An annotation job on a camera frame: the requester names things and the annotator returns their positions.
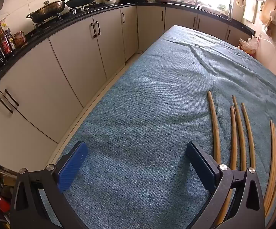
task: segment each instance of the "metal screw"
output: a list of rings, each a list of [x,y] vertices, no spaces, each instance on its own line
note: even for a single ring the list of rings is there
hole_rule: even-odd
[[[256,170],[255,170],[254,168],[252,168],[252,167],[249,167],[249,168],[248,168],[248,171],[249,171],[250,173],[252,173],[252,174],[256,172]]]
[[[53,170],[54,167],[55,167],[54,164],[49,164],[47,165],[46,170]]]
[[[221,169],[221,170],[227,170],[227,169],[228,169],[228,166],[225,165],[225,164],[220,164],[220,169]]]
[[[22,169],[19,170],[19,174],[24,174],[24,172],[26,172],[25,168],[22,168]]]

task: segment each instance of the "blue gripper pad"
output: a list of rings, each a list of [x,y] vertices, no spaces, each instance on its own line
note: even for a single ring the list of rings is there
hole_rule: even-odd
[[[82,166],[88,154],[88,147],[85,142],[78,141],[71,151],[62,156],[56,164],[57,187],[61,192],[70,188],[77,172]]]

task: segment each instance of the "bundle of chopsticks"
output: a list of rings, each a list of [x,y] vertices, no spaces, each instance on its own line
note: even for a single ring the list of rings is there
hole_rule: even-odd
[[[208,100],[209,100],[211,118],[212,118],[214,160],[218,164],[220,164],[221,150],[220,150],[219,127],[218,127],[218,121],[217,121],[217,116],[215,112],[215,106],[214,106],[212,94],[210,91],[208,91]],[[231,156],[230,156],[229,167],[231,170],[235,170],[237,167],[237,127],[238,127],[240,153],[241,153],[241,171],[246,171],[247,166],[246,166],[246,148],[245,148],[244,130],[243,130],[239,107],[237,104],[236,97],[234,95],[232,96],[232,100],[233,100],[234,106],[230,106],[232,139],[231,139]],[[245,119],[247,135],[248,135],[250,167],[256,169],[256,157],[255,157],[255,146],[253,141],[253,134],[252,134],[248,114],[246,111],[246,107],[243,102],[241,103],[241,107],[242,107],[242,112]],[[269,175],[266,193],[264,196],[264,211],[265,211],[266,217],[270,215],[270,211],[272,211],[274,207],[274,201],[276,199],[276,126],[273,123],[273,121],[270,121],[270,132],[271,132],[270,175]],[[230,190],[223,204],[223,207],[221,208],[221,211],[216,219],[217,225],[219,225],[224,221],[224,218],[226,216],[226,213],[229,207],[231,196],[232,196],[232,191]],[[274,208],[274,212],[266,228],[269,228],[275,220],[276,220],[276,206]]]

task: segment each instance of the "white cabinet door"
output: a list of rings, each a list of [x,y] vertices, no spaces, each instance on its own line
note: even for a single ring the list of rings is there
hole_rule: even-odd
[[[0,91],[28,121],[57,143],[83,109],[48,39],[24,55],[4,75]]]
[[[249,37],[251,37],[251,35],[248,35],[237,28],[229,26],[228,30],[227,30],[225,41],[231,45],[238,46],[239,39],[243,39],[243,40],[247,41],[247,39]]]
[[[138,45],[144,52],[164,33],[165,7],[137,6],[137,16]]]
[[[125,63],[120,9],[95,15],[93,21],[106,77],[110,79]]]
[[[197,13],[177,8],[165,8],[165,32],[174,25],[195,29],[196,22]]]
[[[208,16],[198,15],[196,30],[225,40],[228,25]]]
[[[15,172],[42,170],[57,143],[27,121],[1,92],[0,99],[0,165]]]
[[[90,17],[49,38],[59,64],[83,107],[107,80],[93,27],[93,18]]]
[[[138,50],[137,6],[121,8],[125,61]]]

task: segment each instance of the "black countertop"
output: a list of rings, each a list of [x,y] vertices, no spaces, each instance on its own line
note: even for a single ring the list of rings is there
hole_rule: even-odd
[[[103,5],[101,7],[91,8],[91,9],[85,11],[84,13],[77,13],[76,15],[73,15],[71,13],[64,14],[64,15],[62,15],[62,20],[58,20],[58,21],[51,20],[50,22],[45,23],[43,25],[43,27],[41,27],[42,28],[41,30],[33,30],[32,32],[28,33],[26,35],[27,36],[27,44],[25,46],[23,46],[21,49],[16,50],[15,54],[13,56],[11,56],[8,59],[8,61],[6,62],[6,64],[0,69],[0,80],[8,72],[8,70],[28,51],[30,51],[32,48],[34,48],[36,45],[41,43],[46,38],[57,33],[58,31],[64,29],[65,27],[68,27],[71,24],[74,24],[78,21],[81,21],[83,19],[86,19],[88,17],[91,17],[91,16],[99,14],[99,13],[103,13],[103,12],[113,10],[116,8],[122,8],[122,7],[127,7],[127,6],[134,6],[134,5],[164,6],[164,7],[183,9],[183,10],[206,15],[211,18],[220,20],[230,26],[233,26],[233,27],[243,31],[244,33],[249,34],[249,35],[255,34],[254,30],[252,30],[251,28],[242,24],[241,22],[238,22],[234,19],[232,21],[228,21],[227,16],[225,16],[225,15],[219,16],[219,15],[207,12],[205,10],[202,10],[202,9],[196,8],[194,6],[190,6],[190,5],[182,5],[182,4],[176,4],[176,3],[148,3],[148,2]]]

